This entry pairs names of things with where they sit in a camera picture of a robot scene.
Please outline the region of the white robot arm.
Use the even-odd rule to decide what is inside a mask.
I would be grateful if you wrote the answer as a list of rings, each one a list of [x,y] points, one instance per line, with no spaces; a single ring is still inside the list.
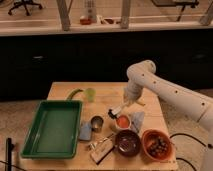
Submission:
[[[134,103],[147,88],[160,98],[182,110],[209,132],[201,171],[213,171],[213,98],[192,91],[155,75],[156,65],[151,60],[133,64],[127,69],[128,83],[124,100]]]

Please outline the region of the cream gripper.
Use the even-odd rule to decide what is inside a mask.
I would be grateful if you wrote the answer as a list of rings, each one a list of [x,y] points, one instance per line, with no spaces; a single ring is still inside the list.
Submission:
[[[123,95],[125,105],[130,106],[136,103],[138,99],[141,97],[141,95],[142,95],[141,89],[133,90],[133,89],[129,89],[128,87],[125,87],[124,95]]]

